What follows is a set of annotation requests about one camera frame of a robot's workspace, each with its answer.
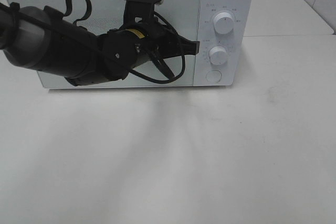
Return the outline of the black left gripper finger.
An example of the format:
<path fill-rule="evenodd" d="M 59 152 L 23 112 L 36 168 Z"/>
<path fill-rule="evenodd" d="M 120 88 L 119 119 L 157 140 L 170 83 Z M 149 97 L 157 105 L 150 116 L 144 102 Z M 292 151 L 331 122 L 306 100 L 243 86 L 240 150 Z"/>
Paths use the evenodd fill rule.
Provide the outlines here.
<path fill-rule="evenodd" d="M 199 53 L 199 41 L 191 41 L 182 36 L 178 37 L 184 55 L 197 55 Z"/>

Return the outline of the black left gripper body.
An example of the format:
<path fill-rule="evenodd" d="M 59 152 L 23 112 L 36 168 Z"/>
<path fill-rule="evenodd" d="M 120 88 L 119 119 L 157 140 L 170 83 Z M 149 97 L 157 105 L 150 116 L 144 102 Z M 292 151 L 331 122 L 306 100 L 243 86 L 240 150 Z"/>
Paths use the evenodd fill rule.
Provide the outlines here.
<path fill-rule="evenodd" d="M 137 36 L 134 42 L 136 67 L 150 61 L 156 68 L 167 68 L 165 59 L 180 57 L 184 52 L 180 46 L 182 37 L 170 26 L 162 25 L 158 21 L 132 22 L 125 29 Z"/>

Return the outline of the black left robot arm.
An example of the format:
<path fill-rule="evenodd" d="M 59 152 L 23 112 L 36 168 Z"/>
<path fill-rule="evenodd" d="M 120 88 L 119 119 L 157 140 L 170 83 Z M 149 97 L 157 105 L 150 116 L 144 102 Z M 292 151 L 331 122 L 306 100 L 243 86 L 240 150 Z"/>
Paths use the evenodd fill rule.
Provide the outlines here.
<path fill-rule="evenodd" d="M 199 42 L 156 18 L 95 35 L 63 20 L 54 8 L 12 3 L 1 5 L 1 50 L 12 65 L 63 77 L 75 87 L 119 81 L 130 74 L 155 82 L 136 70 L 146 62 L 154 64 L 167 84 L 179 75 L 165 60 L 198 54 Z"/>

